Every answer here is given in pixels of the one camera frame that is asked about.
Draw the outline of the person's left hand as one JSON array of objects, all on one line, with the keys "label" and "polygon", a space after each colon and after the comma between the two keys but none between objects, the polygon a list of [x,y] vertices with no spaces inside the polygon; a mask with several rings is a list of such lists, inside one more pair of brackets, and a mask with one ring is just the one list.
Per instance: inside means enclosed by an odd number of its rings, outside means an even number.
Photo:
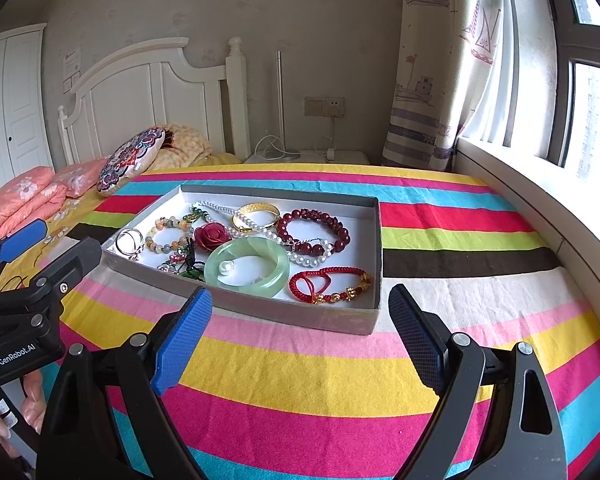
[{"label": "person's left hand", "polygon": [[11,460],[24,451],[30,460],[35,450],[27,444],[32,432],[40,434],[46,412],[43,374],[35,370],[0,388],[0,445]]}]

